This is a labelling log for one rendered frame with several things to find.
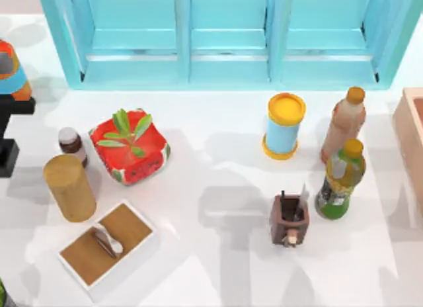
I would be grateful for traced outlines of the blue and yellow can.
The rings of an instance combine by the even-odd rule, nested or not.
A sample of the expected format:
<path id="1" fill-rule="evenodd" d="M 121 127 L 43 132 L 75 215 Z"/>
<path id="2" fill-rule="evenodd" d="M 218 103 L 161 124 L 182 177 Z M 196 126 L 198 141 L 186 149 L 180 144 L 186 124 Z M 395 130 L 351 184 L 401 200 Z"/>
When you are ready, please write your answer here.
<path id="1" fill-rule="evenodd" d="M 268 120 L 262 148 L 272 159 L 289 159 L 298 147 L 297 135 L 306 105 L 293 93 L 278 93 L 268 101 Z"/>

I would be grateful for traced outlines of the red watermelon plant pot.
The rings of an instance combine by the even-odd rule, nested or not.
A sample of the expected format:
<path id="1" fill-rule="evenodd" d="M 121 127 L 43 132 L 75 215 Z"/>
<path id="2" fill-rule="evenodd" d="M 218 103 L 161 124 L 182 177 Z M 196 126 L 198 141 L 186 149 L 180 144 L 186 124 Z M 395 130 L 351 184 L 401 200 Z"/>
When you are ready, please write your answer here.
<path id="1" fill-rule="evenodd" d="M 126 111 L 130 119 L 130 125 L 134 128 L 138 120 L 145 116 L 143 109 Z M 96 144 L 103 139 L 103 134 L 115 132 L 112 118 L 92 128 L 89 136 L 93 146 L 103 162 L 107 172 L 117 182 L 123 185 L 133 185 L 142 181 L 163 168 L 171 155 L 171 147 L 163 135 L 156 129 L 154 123 L 136 142 L 144 152 L 145 157 L 138 158 L 131 153 L 129 147 L 106 148 Z"/>

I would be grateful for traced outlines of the green plant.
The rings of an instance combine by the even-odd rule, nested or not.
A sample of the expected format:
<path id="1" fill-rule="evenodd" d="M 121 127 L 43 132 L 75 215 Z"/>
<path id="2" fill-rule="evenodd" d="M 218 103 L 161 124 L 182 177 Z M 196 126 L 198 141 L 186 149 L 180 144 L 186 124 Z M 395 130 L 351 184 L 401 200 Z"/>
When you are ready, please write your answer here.
<path id="1" fill-rule="evenodd" d="M 136 142 L 151 126 L 153 122 L 152 116 L 146 114 L 132 128 L 128 113 L 124 109 L 120 109 L 112 115 L 112 121 L 116 131 L 104 133 L 102 135 L 103 139 L 97 141 L 96 144 L 106 148 L 123 148 L 127 146 L 136 157 L 145 157 L 145 152 L 136 145 Z"/>

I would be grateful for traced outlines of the brown wooden pen holder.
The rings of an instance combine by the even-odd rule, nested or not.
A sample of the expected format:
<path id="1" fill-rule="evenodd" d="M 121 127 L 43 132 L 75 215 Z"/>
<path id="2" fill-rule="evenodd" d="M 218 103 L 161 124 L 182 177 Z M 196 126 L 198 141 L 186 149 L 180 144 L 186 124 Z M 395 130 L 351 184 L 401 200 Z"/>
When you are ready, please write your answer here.
<path id="1" fill-rule="evenodd" d="M 270 212 L 270 237 L 275 245 L 296 247 L 304 241 L 310 223 L 309 191 L 303 185 L 299 195 L 284 190 L 274 197 Z"/>

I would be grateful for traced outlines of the light blue rack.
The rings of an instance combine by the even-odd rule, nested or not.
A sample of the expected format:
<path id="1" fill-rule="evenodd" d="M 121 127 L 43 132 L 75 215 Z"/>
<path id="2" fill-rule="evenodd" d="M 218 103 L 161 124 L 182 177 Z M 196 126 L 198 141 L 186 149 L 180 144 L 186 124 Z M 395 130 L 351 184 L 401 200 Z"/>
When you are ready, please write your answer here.
<path id="1" fill-rule="evenodd" d="M 40 0 L 69 86 L 391 86 L 423 0 Z"/>

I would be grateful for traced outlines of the green bottle with yellow cap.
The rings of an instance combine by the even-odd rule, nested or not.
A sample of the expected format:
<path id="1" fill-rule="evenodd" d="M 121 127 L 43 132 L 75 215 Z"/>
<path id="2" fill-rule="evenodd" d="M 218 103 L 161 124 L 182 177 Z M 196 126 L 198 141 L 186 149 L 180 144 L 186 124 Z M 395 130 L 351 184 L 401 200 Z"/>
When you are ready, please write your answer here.
<path id="1" fill-rule="evenodd" d="M 352 138 L 328 158 L 325 180 L 315 199 L 322 217 L 337 220 L 347 212 L 350 197 L 366 170 L 363 150 L 362 142 Z"/>

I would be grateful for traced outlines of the brown tea bottle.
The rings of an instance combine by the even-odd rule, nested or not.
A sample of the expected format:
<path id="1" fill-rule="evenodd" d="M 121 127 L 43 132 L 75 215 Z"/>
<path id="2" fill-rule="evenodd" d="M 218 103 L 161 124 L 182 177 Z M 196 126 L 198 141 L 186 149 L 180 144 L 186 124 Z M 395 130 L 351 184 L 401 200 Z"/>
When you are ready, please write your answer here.
<path id="1" fill-rule="evenodd" d="M 320 157 L 323 163 L 338 152 L 345 141 L 357 138 L 366 118 L 365 91 L 361 87 L 350 87 L 332 111 L 329 128 L 323 142 Z"/>

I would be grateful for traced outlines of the small brown medicine bottle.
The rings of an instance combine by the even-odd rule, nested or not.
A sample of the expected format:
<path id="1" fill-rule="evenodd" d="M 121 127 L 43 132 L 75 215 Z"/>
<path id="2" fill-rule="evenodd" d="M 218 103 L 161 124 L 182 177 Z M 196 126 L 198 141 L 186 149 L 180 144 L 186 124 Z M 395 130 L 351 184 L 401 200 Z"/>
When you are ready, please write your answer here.
<path id="1" fill-rule="evenodd" d="M 80 160 L 83 167 L 87 166 L 88 155 L 79 133 L 74 128 L 61 128 L 58 132 L 58 142 L 63 153 L 74 155 Z"/>

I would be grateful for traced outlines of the wooden tissue box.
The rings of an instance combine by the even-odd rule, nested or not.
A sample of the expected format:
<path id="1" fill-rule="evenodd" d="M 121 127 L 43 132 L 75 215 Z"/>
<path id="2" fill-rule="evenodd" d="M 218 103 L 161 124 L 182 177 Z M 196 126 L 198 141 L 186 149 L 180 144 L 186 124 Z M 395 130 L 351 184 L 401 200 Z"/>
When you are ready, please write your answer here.
<path id="1" fill-rule="evenodd" d="M 120 286 L 157 247 L 150 221 L 123 200 L 59 252 L 59 259 L 92 300 Z"/>

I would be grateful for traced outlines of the wooden cylinder cup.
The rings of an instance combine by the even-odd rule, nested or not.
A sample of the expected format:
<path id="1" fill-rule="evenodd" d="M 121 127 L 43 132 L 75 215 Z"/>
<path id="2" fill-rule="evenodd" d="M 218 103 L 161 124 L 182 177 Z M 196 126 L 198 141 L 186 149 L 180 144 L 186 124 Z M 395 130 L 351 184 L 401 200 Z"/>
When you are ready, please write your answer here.
<path id="1" fill-rule="evenodd" d="M 43 176 L 66 220 L 84 222 L 95 213 L 96 198 L 77 157 L 63 154 L 51 158 Z"/>

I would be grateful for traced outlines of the salmon-coloured shallow box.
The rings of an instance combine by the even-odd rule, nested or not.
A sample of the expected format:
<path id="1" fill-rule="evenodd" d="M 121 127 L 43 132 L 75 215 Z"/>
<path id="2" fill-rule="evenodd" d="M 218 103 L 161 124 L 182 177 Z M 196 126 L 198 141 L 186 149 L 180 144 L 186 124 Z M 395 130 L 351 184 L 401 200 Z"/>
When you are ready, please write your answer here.
<path id="1" fill-rule="evenodd" d="M 405 87 L 393 113 L 393 127 L 423 228 L 423 87 Z"/>

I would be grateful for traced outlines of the colourful trophy on black base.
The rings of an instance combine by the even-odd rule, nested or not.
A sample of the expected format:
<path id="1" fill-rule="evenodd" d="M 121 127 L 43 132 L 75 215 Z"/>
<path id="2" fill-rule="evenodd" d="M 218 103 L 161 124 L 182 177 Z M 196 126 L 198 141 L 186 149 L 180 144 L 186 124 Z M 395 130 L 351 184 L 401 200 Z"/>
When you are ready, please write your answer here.
<path id="1" fill-rule="evenodd" d="M 32 115 L 36 101 L 15 49 L 0 39 L 0 178 L 9 178 L 19 154 L 14 139 L 4 137 L 10 117 Z"/>

